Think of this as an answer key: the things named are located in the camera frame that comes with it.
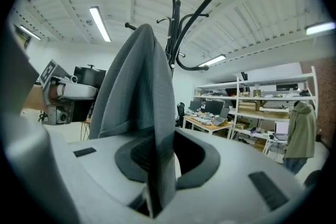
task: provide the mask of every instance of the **office chair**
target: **office chair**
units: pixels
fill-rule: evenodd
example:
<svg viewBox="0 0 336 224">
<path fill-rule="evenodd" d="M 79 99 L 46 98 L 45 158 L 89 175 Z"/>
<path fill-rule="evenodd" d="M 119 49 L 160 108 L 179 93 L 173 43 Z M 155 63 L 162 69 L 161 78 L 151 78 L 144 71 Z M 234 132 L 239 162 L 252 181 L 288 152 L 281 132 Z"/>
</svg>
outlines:
<svg viewBox="0 0 336 224">
<path fill-rule="evenodd" d="M 181 102 L 177 105 L 177 113 L 179 114 L 179 117 L 176 120 L 175 126 L 182 127 L 184 116 L 184 103 Z"/>
</svg>

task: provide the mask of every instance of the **gray fabric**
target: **gray fabric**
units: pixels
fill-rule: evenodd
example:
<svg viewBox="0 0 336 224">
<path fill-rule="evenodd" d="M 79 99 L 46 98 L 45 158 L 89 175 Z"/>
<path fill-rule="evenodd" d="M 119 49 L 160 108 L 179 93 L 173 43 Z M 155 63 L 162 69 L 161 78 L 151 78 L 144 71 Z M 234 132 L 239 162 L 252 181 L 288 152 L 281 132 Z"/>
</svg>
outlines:
<svg viewBox="0 0 336 224">
<path fill-rule="evenodd" d="M 150 25 L 141 25 L 114 59 L 94 106 L 90 139 L 154 126 L 156 160 L 150 175 L 162 207 L 175 193 L 175 100 L 165 53 Z"/>
</svg>

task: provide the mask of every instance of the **ceiling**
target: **ceiling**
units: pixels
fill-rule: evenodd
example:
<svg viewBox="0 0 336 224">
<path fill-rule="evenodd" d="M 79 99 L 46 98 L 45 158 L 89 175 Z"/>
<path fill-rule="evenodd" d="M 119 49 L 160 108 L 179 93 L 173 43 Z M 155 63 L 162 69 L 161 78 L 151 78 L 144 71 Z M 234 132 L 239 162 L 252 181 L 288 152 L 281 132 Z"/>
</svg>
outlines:
<svg viewBox="0 0 336 224">
<path fill-rule="evenodd" d="M 181 0 L 181 16 L 192 13 L 203 0 Z M 92 20 L 91 6 L 99 6 L 112 42 L 104 42 Z M 209 18 L 196 20 L 182 42 L 183 62 L 194 66 L 225 54 L 227 59 L 305 41 L 306 26 L 330 20 L 320 0 L 213 0 L 205 9 Z M 148 23 L 164 47 L 172 0 L 17 0 L 11 20 L 35 30 L 45 42 L 61 41 L 119 49 L 135 26 Z"/>
</svg>

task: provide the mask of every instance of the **green hoodie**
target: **green hoodie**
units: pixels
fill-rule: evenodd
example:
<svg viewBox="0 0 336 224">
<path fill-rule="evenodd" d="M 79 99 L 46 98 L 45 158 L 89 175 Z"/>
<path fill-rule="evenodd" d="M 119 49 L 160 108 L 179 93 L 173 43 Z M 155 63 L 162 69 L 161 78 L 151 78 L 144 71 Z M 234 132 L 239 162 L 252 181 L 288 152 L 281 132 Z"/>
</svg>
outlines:
<svg viewBox="0 0 336 224">
<path fill-rule="evenodd" d="M 314 157 L 316 116 L 311 105 L 299 102 L 292 110 L 288 126 L 285 158 Z"/>
</svg>

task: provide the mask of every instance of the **ceiling light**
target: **ceiling light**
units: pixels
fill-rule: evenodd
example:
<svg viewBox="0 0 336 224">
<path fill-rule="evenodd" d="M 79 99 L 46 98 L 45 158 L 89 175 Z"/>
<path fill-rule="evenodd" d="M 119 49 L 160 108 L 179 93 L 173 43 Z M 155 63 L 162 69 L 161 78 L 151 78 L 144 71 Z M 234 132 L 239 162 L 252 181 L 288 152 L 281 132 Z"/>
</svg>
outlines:
<svg viewBox="0 0 336 224">
<path fill-rule="evenodd" d="M 332 30 L 332 29 L 335 29 L 335 28 L 336 28 L 335 23 L 324 23 L 324 24 L 309 26 L 306 29 L 306 35 L 312 35 L 312 34 L 316 34 L 316 33 L 319 33 L 319 32 Z"/>
<path fill-rule="evenodd" d="M 208 62 L 205 62 L 205 63 L 199 65 L 199 67 L 202 67 L 202 66 L 205 66 L 205 65 L 207 65 L 207 66 L 213 65 L 214 63 L 222 61 L 224 59 L 226 59 L 226 57 L 225 57 L 225 55 L 222 54 L 222 55 L 219 55 L 219 56 L 209 60 Z"/>
<path fill-rule="evenodd" d="M 98 27 L 101 35 L 103 36 L 103 39 L 106 42 L 111 42 L 110 36 L 107 33 L 105 24 L 104 24 L 104 22 L 103 22 L 103 20 L 101 18 L 99 7 L 90 7 L 89 11 L 90 11 L 90 13 L 91 13 L 91 15 L 93 17 L 93 20 L 95 20 L 94 22 L 96 23 L 96 25 L 97 25 L 97 27 Z"/>
<path fill-rule="evenodd" d="M 23 25 L 20 25 L 20 28 L 26 32 L 27 34 L 31 35 L 32 37 L 37 38 L 38 40 L 41 40 L 40 37 L 36 36 L 34 33 L 32 33 L 31 31 L 29 31 L 26 27 L 24 27 Z"/>
</svg>

